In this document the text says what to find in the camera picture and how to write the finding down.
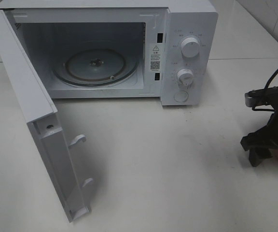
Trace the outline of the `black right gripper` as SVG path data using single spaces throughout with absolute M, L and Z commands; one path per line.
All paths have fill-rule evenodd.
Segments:
M 270 149 L 278 150 L 278 92 L 266 92 L 264 100 L 274 108 L 274 113 L 264 127 L 264 131 L 249 133 L 240 141 L 243 149 L 249 152 L 248 160 L 252 167 L 257 167 L 264 160 L 272 158 Z

